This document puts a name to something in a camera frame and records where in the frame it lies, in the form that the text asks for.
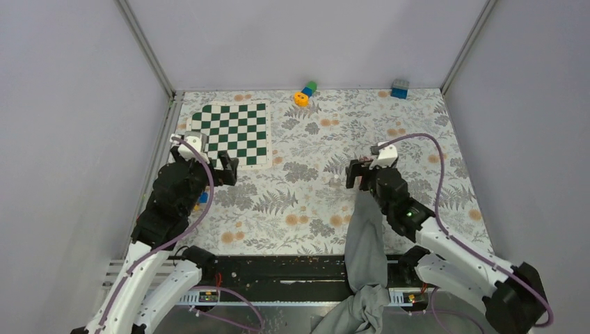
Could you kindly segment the grey sleeved forearm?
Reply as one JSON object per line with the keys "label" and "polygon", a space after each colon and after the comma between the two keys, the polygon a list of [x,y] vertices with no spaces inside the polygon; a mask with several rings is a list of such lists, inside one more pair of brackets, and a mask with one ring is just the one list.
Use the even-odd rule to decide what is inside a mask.
{"label": "grey sleeved forearm", "polygon": [[383,215],[367,191],[356,194],[344,261],[352,295],[336,305],[313,333],[381,333],[383,308],[390,303]]}

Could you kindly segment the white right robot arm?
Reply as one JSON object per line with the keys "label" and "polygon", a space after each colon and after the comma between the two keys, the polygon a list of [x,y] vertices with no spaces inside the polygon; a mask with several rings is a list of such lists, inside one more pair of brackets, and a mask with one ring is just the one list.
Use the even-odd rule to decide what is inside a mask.
{"label": "white right robot arm", "polygon": [[512,264],[453,233],[410,195],[394,164],[372,167],[370,161],[354,159],[346,167],[346,187],[356,180],[392,230],[414,244],[398,261],[402,283],[424,282],[453,294],[480,311],[498,333],[528,333],[548,315],[543,283],[532,265]]}

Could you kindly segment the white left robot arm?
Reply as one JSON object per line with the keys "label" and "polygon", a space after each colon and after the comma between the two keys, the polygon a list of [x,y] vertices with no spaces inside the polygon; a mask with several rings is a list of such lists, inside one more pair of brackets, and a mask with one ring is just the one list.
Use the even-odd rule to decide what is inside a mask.
{"label": "white left robot arm", "polygon": [[206,189],[234,186],[239,160],[220,151],[208,157],[174,147],[173,162],[159,169],[152,193],[136,220],[123,267],[95,316],[73,333],[148,333],[190,287],[206,286],[216,276],[206,260],[182,260],[180,269],[147,296],[153,278],[189,229],[189,216]]}

